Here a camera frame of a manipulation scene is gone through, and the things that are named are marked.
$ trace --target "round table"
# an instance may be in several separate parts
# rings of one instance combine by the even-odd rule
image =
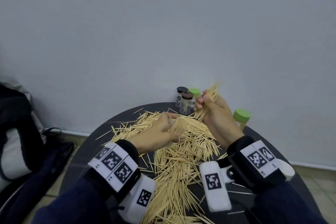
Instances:
[[[87,163],[96,154],[98,154],[98,152],[102,149],[102,145],[110,141],[111,138],[113,137],[113,133],[111,132],[107,133],[108,131],[111,130],[111,126],[119,127],[120,123],[125,123],[125,122],[129,122],[129,124],[131,124],[130,121],[135,121],[139,117],[140,115],[139,113],[142,114],[144,111],[164,112],[164,111],[168,111],[168,108],[176,112],[179,112],[179,108],[175,106],[175,103],[154,103],[154,104],[134,107],[132,109],[129,109],[125,112],[122,112],[114,116],[113,118],[109,119],[107,122],[103,123],[83,142],[83,144],[78,149],[75,156],[73,157],[65,173],[64,179],[62,181],[60,193],[64,192],[66,189],[71,187],[75,183],[75,181],[78,180],[82,175],[84,175],[86,171],[90,168],[87,165]],[[253,136],[256,139],[261,139],[265,143],[265,145],[273,152],[276,158],[279,158],[279,159],[282,159],[288,162],[287,159],[277,149],[275,149],[274,146],[272,146],[266,139],[264,139],[261,135],[256,133],[253,129],[246,126],[243,132],[244,134]],[[153,153],[150,153],[149,157],[151,159],[151,162],[153,162]],[[141,159],[139,160],[139,166],[146,168],[145,163]],[[145,173],[145,174],[148,175],[149,177],[152,176],[151,178],[154,177],[154,174],[152,173]],[[301,177],[298,174],[296,174],[292,178],[290,183],[299,192],[299,194],[308,203],[308,205],[310,205],[313,211],[315,211],[318,215],[321,215],[319,208],[317,207],[311,193],[309,192],[305,183],[302,181]],[[228,191],[247,192],[247,193],[251,192],[247,188],[239,187],[233,184],[227,184],[226,188]],[[190,185],[190,190],[199,199],[201,199],[204,196],[204,190],[200,185],[197,185],[197,184]],[[254,195],[229,193],[229,197],[238,202],[243,203],[247,207],[253,206]],[[239,223],[239,224],[249,223],[243,213],[227,215],[228,212],[217,212],[217,213],[209,212],[206,200],[203,200],[200,206],[205,211],[205,215],[215,223]],[[241,206],[239,205],[232,204],[232,206],[233,206],[232,212],[243,210]]]

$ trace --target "jar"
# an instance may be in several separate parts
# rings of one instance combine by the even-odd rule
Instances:
[[[245,109],[236,109],[233,113],[233,118],[236,121],[241,131],[246,126],[246,123],[250,120],[251,114]]]
[[[193,94],[190,93],[190,92],[182,92],[181,93],[180,113],[182,113],[182,114],[190,113],[192,98],[193,98]]]
[[[189,92],[194,95],[191,100],[191,109],[193,110],[195,108],[196,97],[201,93],[201,91],[199,89],[194,88],[194,89],[189,89]]]
[[[176,95],[176,103],[175,103],[175,105],[177,107],[180,107],[181,94],[182,94],[182,92],[188,91],[188,88],[186,88],[186,87],[177,87],[176,90],[177,90],[177,95]]]

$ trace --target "brown lid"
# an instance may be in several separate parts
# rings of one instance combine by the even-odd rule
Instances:
[[[190,92],[182,92],[181,96],[182,96],[183,99],[190,100],[190,99],[193,98],[194,95]]]

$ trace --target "person's right hand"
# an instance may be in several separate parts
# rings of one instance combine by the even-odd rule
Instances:
[[[234,141],[244,136],[224,99],[218,96],[216,101],[212,102],[207,95],[207,90],[205,90],[203,95],[196,98],[194,111],[201,110],[204,106],[207,106],[210,111],[204,117],[203,122],[221,146],[227,148]]]

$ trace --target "black wrist strap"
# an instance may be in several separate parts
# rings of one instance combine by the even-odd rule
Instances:
[[[135,146],[127,140],[119,140],[116,142],[123,150],[125,150],[129,156],[136,162],[139,163],[139,154]],[[99,193],[104,201],[106,201],[110,196],[114,196],[117,202],[121,202],[127,194],[131,191],[133,186],[140,179],[141,171],[136,169],[131,177],[125,182],[123,187],[119,192],[116,192],[110,184],[93,168],[90,168],[89,171],[84,175],[84,179],[86,179]]]
[[[254,150],[250,150],[251,154],[243,154],[242,152],[249,150],[253,145],[261,145]],[[283,182],[285,180],[284,175],[279,168],[275,165],[275,157],[272,155],[270,150],[261,142],[255,141],[250,136],[243,136],[227,149],[228,157],[218,160],[220,168],[232,165],[229,170],[231,176],[236,183],[250,188],[254,193],[260,194],[265,190],[274,187],[275,185]],[[273,168],[269,170],[269,174],[264,174],[262,168],[266,165]]]

